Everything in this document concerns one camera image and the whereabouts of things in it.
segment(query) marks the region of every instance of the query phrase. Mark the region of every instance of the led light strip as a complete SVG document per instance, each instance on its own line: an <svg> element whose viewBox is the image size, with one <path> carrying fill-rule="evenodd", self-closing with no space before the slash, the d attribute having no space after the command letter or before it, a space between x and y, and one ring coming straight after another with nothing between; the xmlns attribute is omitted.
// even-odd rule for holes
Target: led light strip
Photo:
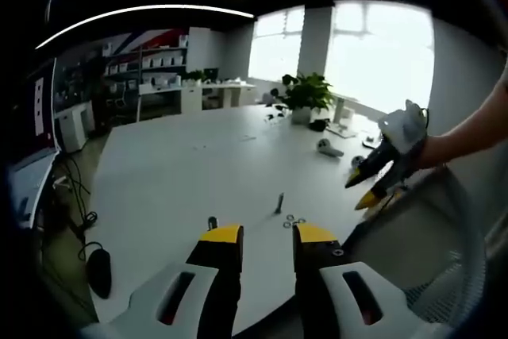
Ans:
<svg viewBox="0 0 508 339"><path fill-rule="evenodd" d="M74 29L76 27L79 27L80 25L89 23L94 20L98 20L102 17L108 17L112 15L117 15L119 13L126 13L126 12L132 12L132 11L141 11L141 10L164 10L164 9L184 9L184 10L205 10L205 11L215 11L215 12L222 12L222 13L230 13L232 15L238 15L243 17L250 17L254 18L254 15L251 13L245 13L240 11L234 11L234 10L227 10L226 8L219 8L219 7L210 7L210 6L193 6L191 4L158 4L154 6L138 6L138 7L130 7L130 8L124 8L123 10L116 10L111 12L102 13L97 16L89 17L88 19L85 19L83 21L80 21L79 23L76 23L74 25L71 25L70 27L67 27L66 29L62 29L60 32L55 33L53 36L49 37L47 40L43 41L41 44L39 44L36 49L39 49L40 47L44 47L47 43L49 43L52 40L55 40L58 36L63 35L64 33L70 31L71 29Z"/></svg>

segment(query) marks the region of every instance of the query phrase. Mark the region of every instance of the white device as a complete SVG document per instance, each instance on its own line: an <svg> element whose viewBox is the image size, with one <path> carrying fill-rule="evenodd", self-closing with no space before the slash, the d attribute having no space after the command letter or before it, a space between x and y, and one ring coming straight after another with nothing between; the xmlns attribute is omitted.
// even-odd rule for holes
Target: white device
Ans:
<svg viewBox="0 0 508 339"><path fill-rule="evenodd" d="M330 141L325 138L319 140L319 142L317 143L317 150L321 154L334 156L336 158L340 158L341 156L344 155L344 153L341 150L337 150L336 148L334 148L330 143Z"/></svg>

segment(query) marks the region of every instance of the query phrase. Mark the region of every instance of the human arm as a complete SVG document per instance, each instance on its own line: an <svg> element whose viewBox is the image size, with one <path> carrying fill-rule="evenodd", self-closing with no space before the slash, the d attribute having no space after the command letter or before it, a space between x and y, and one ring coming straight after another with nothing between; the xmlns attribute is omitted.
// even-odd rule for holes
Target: human arm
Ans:
<svg viewBox="0 0 508 339"><path fill-rule="evenodd" d="M432 168L452 159L490 148L508 138L508 62L501 79L476 112L439 137L428 137L419 168Z"/></svg>

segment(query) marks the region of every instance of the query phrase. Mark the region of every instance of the floor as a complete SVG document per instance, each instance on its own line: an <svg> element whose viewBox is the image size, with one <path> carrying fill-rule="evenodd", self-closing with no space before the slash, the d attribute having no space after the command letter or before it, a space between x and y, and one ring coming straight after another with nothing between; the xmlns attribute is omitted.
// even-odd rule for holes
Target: floor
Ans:
<svg viewBox="0 0 508 339"><path fill-rule="evenodd" d="M99 137L89 140L81 152L73 155L79 165L81 182L87 190L91 189L106 139L107 137ZM70 161L69 167L72 176L78 179L79 174ZM79 208L74 194L62 188L58 190L58 195L69 205L74 221L79 222ZM89 195L83 191L82 196L87 206ZM402 242L407 250L401 254L398 249ZM358 260L372 266L395 285L413 287L432 279L448 261L448 251L443 249L453 249L455 245L456 237L449 234L442 219L437 216L429 218L426 212L416 209L403 214L384 229L374 232L368 240L359 245L355 254ZM81 244L72 232L65 229L51 239L42 258L44 279L77 328L97 321L84 272L85 263L77 256L80 248ZM262 332L257 330L241 337L303 337L302 323L294 303L280 315L275 324L264 327Z"/></svg>

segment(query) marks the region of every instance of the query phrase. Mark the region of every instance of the bright window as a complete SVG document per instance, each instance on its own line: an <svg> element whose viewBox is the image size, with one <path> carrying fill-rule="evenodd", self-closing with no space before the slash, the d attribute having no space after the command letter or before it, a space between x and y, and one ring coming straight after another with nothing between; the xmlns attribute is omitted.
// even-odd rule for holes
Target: bright window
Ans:
<svg viewBox="0 0 508 339"><path fill-rule="evenodd" d="M325 77L338 94L389 113L429 104L434 34L428 10L401 3L338 2Z"/></svg>
<svg viewBox="0 0 508 339"><path fill-rule="evenodd" d="M260 16L254 26L248 76L280 81L296 75L302 43L303 6Z"/></svg>

